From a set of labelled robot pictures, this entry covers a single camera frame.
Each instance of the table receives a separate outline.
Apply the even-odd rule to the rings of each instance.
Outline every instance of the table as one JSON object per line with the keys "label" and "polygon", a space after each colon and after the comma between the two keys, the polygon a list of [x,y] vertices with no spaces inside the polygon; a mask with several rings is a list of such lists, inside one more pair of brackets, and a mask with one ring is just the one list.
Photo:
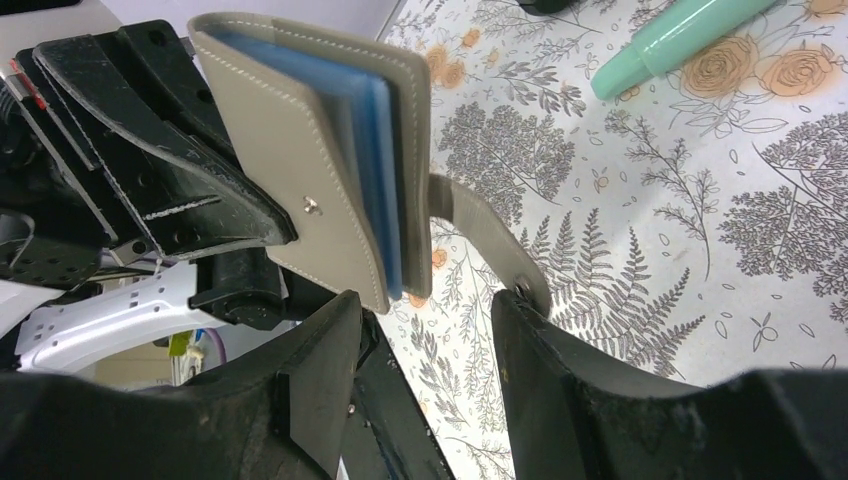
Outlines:
{"label": "table", "polygon": [[[409,0],[431,169],[483,194],[550,279],[551,321],[709,386],[848,361],[848,0],[776,6],[682,68],[597,100],[595,72],[673,0]],[[513,478],[489,309],[500,288],[433,224],[434,291],[382,319],[458,478]]]}

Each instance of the teal tube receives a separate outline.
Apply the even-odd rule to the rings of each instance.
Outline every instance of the teal tube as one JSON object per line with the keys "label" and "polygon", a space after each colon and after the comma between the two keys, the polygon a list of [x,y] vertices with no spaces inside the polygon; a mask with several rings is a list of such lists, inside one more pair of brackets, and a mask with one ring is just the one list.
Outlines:
{"label": "teal tube", "polygon": [[677,0],[592,79],[601,100],[679,67],[777,0]]}

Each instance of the floral pattern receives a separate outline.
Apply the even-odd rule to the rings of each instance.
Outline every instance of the floral pattern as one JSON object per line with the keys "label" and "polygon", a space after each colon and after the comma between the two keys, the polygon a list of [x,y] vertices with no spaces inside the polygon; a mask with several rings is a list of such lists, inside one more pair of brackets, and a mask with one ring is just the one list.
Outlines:
{"label": "floral pattern", "polygon": [[[547,275],[549,321],[712,385],[848,355],[848,0],[778,1],[679,69],[602,102],[597,70],[674,0],[409,0],[431,169],[484,196]],[[432,222],[433,295],[382,324],[454,473],[514,477],[490,307],[502,288]]]}

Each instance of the leather wallet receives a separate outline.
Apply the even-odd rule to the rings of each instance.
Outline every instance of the leather wallet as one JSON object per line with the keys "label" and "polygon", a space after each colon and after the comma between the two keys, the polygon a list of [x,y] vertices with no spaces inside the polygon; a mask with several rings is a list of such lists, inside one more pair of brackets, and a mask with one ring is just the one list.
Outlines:
{"label": "leather wallet", "polygon": [[298,240],[287,245],[266,247],[270,259],[334,292],[358,292],[363,306],[376,313],[389,310],[386,261],[391,259],[381,254],[362,179],[345,159],[350,149],[338,127],[337,109],[328,108],[308,81],[294,78],[305,77],[286,75],[267,59],[234,48],[224,41],[228,36],[249,37],[385,80],[392,131],[379,133],[393,140],[388,161],[394,162],[396,198],[384,202],[397,210],[404,291],[419,297],[431,293],[433,216],[453,223],[507,288],[522,291],[539,313],[548,314],[544,275],[491,207],[468,188],[428,171],[430,80],[422,57],[250,13],[201,15],[188,30],[245,175],[289,212],[298,233]]}

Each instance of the stitched edge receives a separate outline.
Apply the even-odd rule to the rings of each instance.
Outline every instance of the stitched edge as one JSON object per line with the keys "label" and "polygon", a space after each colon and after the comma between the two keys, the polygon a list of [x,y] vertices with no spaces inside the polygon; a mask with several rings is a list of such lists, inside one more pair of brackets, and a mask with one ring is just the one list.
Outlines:
{"label": "stitched edge", "polygon": [[[252,26],[252,27],[264,28],[266,30],[274,30],[275,32],[282,33],[284,35],[302,38],[304,40],[309,40],[310,42],[323,43],[323,44],[328,45],[330,47],[338,48],[338,49],[341,49],[341,50],[346,50],[346,51],[353,53],[353,54],[357,54],[357,55],[365,54],[365,55],[367,55],[371,58],[376,58],[376,59],[382,60],[382,61],[388,61],[389,63],[403,69],[403,71],[406,72],[407,75],[409,75],[409,83],[412,85],[412,129],[415,131],[415,135],[412,136],[412,154],[413,154],[412,156],[416,160],[418,159],[418,101],[417,101],[417,98],[416,98],[417,97],[416,91],[418,90],[418,84],[415,81],[415,75],[413,75],[412,69],[409,67],[409,65],[407,63],[405,63],[401,60],[397,60],[395,58],[389,58],[389,57],[387,57],[383,54],[380,54],[380,53],[374,53],[374,52],[367,50],[365,48],[351,47],[350,45],[345,45],[344,43],[341,43],[341,42],[337,43],[335,41],[328,40],[326,38],[318,37],[317,35],[316,36],[303,35],[303,34],[295,33],[295,32],[292,32],[292,31],[289,31],[289,30],[286,30],[284,28],[280,28],[280,27],[277,27],[277,26],[274,26],[274,25],[265,25],[265,24],[256,23],[256,22],[249,22],[249,21],[245,21],[245,20],[216,20],[214,22],[204,23],[202,25],[198,25],[198,31],[200,31],[201,29],[206,28],[206,27],[222,27],[222,26],[232,25],[232,24],[248,25],[248,26]],[[415,186],[415,190],[416,190],[415,195],[413,195],[413,198],[412,198],[412,208],[415,209],[415,211],[417,213],[419,211],[418,187],[421,184],[421,179],[419,178],[419,174],[418,174],[418,168],[415,168],[412,172],[412,183]],[[425,219],[425,221],[428,222],[428,227],[429,227],[429,218]],[[422,248],[422,252],[423,252],[423,249],[425,249],[425,248],[431,249],[432,245],[422,245],[421,248]],[[423,266],[424,263],[426,263],[426,261],[418,262],[418,277],[419,278],[424,278],[424,266]]]}
{"label": "stitched edge", "polygon": [[[256,75],[253,75],[250,72],[245,71],[245,69],[243,69],[243,68],[239,68],[239,67],[233,65],[232,63],[224,60],[223,58],[221,58],[218,55],[215,55],[214,53],[210,52],[209,50],[207,50],[207,49],[205,49],[201,46],[196,46],[195,49],[198,52],[208,56],[212,60],[220,63],[222,66],[229,69],[230,71],[235,72],[236,74],[248,79],[250,82],[258,85],[263,90],[268,90],[269,92],[271,92],[271,94],[273,94],[275,97],[279,98],[281,101],[285,100],[288,103],[294,105],[295,107],[297,107],[298,110],[300,110],[303,113],[303,115],[306,117],[307,121],[309,122],[309,126],[312,128],[312,138],[315,140],[315,145],[317,145],[318,149],[320,150],[321,159],[324,161],[324,166],[327,168],[327,172],[329,172],[330,178],[333,180],[333,185],[335,185],[335,187],[336,187],[336,192],[339,195],[339,199],[344,204],[345,210],[348,213],[348,218],[351,221],[351,225],[353,226],[354,230],[356,231],[356,236],[359,238],[359,244],[362,247],[362,252],[367,257],[368,256],[368,244],[365,241],[365,235],[362,232],[362,228],[357,224],[356,216],[354,215],[353,208],[351,207],[350,202],[348,201],[348,199],[344,195],[344,191],[342,189],[341,182],[339,182],[338,176],[333,171],[332,162],[330,161],[330,158],[327,155],[327,149],[324,146],[324,142],[322,141],[321,136],[318,134],[319,132],[318,132],[318,127],[315,123],[315,117],[312,114],[312,112],[309,110],[309,108],[307,108],[306,105],[303,102],[299,101],[298,99],[292,97],[289,94],[283,93],[281,90],[278,90],[278,89],[272,87],[269,83],[257,78]],[[381,301],[380,301],[381,297],[380,297],[380,294],[378,293],[379,291],[377,289],[377,280],[376,280],[376,277],[375,277],[374,265],[373,265],[372,262],[367,262],[367,263],[368,263],[368,273],[371,276],[371,287],[374,289],[374,301],[376,302],[375,307],[379,307],[379,305],[381,303]],[[299,271],[296,268],[291,267],[290,265],[286,265],[286,267],[290,268],[295,273],[297,273],[301,276],[304,276],[304,277],[308,278],[309,280],[321,285],[324,288],[327,288],[329,290],[338,291],[338,288],[332,288],[329,285],[327,285],[326,283],[321,282],[321,281],[315,279],[314,277],[312,277],[308,274],[305,274],[305,273]]]}

